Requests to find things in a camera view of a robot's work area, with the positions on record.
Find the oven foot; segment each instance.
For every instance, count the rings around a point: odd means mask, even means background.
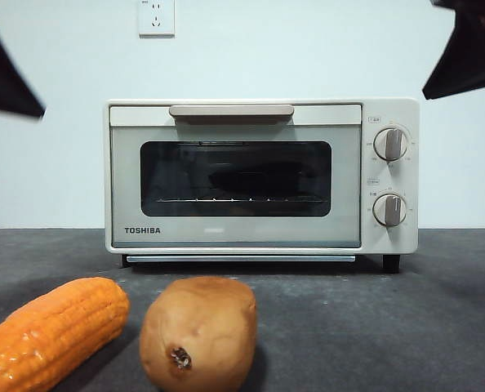
[[[398,274],[400,255],[383,255],[382,270],[387,274]]]
[[[127,260],[128,255],[121,255],[121,262],[123,268],[131,267],[131,262]]]

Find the glass window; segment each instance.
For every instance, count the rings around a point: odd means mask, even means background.
[[[331,147],[149,141],[140,149],[140,181],[147,216],[325,216]]]

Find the toshiba logo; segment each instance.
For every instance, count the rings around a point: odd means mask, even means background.
[[[125,227],[127,234],[160,234],[161,229],[158,227]]]

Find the oven door handle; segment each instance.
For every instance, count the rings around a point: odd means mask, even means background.
[[[292,105],[173,105],[168,110],[187,123],[277,123],[293,115]]]

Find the white wall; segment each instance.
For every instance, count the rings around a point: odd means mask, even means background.
[[[176,0],[139,39],[136,0],[0,0],[0,36],[47,105],[0,112],[0,228],[102,227],[109,98],[414,96],[420,227],[485,227],[485,89],[425,101],[451,11],[427,0]]]

